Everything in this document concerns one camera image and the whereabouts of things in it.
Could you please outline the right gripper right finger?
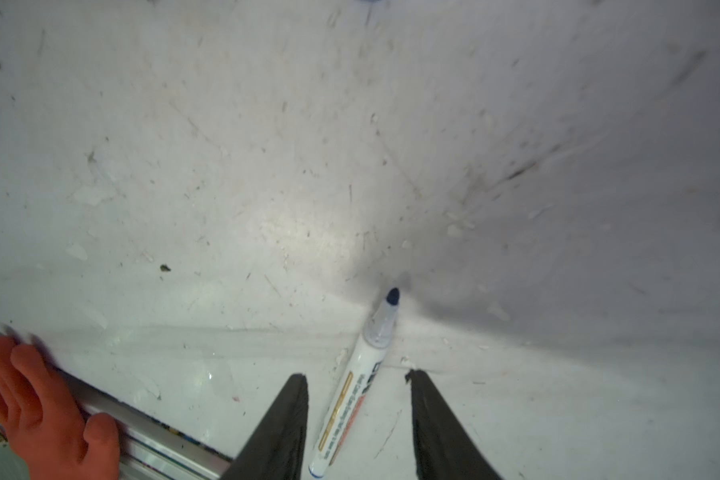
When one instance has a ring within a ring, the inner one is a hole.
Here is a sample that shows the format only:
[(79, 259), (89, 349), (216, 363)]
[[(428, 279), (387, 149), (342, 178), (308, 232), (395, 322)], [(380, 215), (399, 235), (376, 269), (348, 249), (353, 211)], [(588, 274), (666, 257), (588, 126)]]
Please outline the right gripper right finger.
[(429, 375), (410, 370), (413, 450), (419, 479), (500, 480)]

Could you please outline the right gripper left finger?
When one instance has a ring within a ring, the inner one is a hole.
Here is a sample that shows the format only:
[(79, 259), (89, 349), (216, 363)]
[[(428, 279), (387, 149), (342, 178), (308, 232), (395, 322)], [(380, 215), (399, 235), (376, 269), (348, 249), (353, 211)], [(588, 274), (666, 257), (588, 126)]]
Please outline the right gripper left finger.
[(291, 375), (221, 480), (299, 480), (307, 437), (306, 376)]

